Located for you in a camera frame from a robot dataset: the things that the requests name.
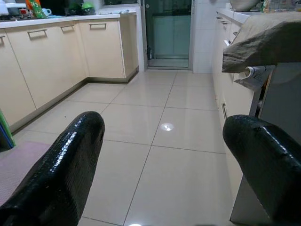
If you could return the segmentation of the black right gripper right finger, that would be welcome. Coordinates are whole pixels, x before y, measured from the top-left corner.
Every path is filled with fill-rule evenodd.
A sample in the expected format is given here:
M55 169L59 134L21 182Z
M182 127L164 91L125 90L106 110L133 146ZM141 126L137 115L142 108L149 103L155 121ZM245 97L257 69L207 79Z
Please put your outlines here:
M280 127L248 115L226 119L223 139L274 224L301 224L301 146Z

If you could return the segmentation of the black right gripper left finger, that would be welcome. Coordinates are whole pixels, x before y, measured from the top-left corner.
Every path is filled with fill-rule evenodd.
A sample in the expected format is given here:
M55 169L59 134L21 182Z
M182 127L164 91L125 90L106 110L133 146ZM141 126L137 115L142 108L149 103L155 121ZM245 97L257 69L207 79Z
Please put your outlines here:
M1 225L76 226L94 179L104 133L98 112L78 115L1 205Z

